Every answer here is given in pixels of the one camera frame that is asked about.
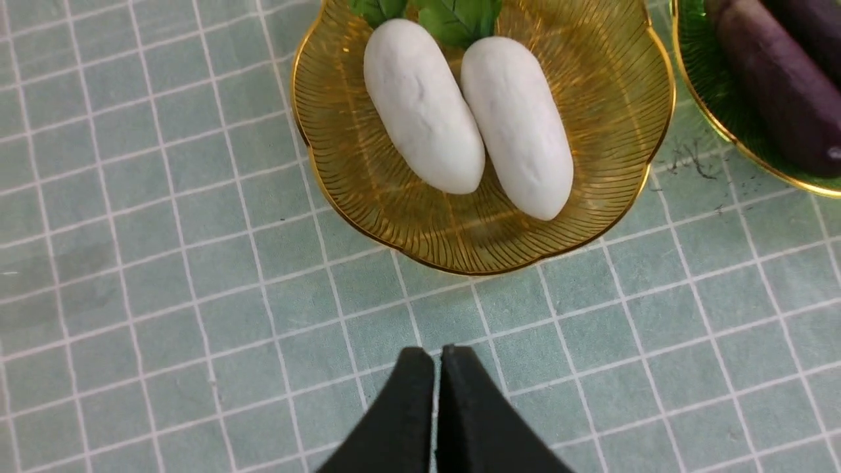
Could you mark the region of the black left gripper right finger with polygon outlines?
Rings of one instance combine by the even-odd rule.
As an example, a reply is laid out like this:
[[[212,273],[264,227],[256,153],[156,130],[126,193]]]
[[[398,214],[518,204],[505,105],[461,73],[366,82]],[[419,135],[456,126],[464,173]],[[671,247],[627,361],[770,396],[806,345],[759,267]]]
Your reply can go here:
[[[470,347],[447,345],[438,396],[439,472],[571,472],[502,395]]]

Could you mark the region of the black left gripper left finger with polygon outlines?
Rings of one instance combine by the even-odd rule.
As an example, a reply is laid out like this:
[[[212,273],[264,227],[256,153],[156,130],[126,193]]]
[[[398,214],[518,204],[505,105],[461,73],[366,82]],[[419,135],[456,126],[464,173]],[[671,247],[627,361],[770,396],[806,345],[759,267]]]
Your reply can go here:
[[[435,369],[423,348],[403,348],[378,396],[319,472],[427,472]]]

